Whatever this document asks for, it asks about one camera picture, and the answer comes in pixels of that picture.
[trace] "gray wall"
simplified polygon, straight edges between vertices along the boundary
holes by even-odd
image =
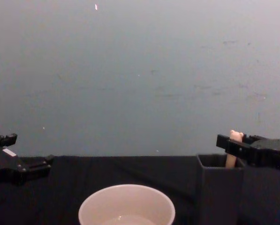
[[[230,129],[280,138],[280,0],[0,0],[19,155],[222,152]]]

